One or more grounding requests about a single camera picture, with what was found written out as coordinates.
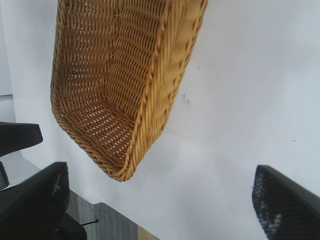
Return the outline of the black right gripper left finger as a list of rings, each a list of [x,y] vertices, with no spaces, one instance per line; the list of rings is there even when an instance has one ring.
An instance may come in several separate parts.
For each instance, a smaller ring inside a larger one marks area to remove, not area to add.
[[[0,192],[2,240],[50,240],[69,203],[68,166],[55,162]]]

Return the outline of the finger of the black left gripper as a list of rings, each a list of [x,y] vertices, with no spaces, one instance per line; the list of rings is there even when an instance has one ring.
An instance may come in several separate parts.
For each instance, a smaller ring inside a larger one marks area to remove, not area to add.
[[[40,126],[34,123],[0,122],[0,156],[43,142]]]
[[[7,188],[9,184],[10,182],[5,167],[3,163],[0,162],[0,190]]]

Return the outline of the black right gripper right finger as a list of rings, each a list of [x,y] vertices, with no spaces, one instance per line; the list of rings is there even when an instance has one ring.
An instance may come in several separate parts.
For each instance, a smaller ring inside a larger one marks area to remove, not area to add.
[[[320,238],[320,198],[276,169],[256,167],[251,199],[267,239]]]

